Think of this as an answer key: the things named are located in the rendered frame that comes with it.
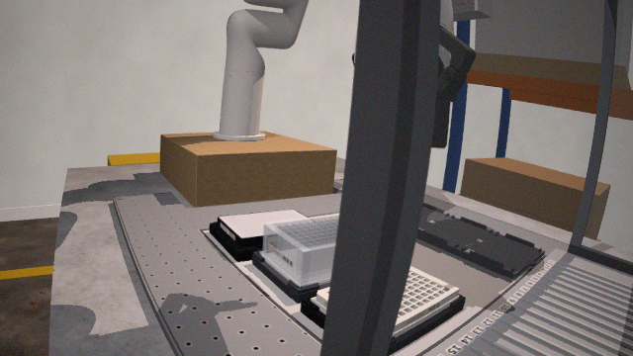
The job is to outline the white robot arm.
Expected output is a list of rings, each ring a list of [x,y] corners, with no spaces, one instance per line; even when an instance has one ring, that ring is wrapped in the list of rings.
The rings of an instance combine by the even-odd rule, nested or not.
[[[291,47],[310,0],[243,1],[283,9],[283,13],[243,9],[229,16],[220,130],[213,137],[255,141],[265,139],[265,133],[259,132],[265,63],[257,48]]]

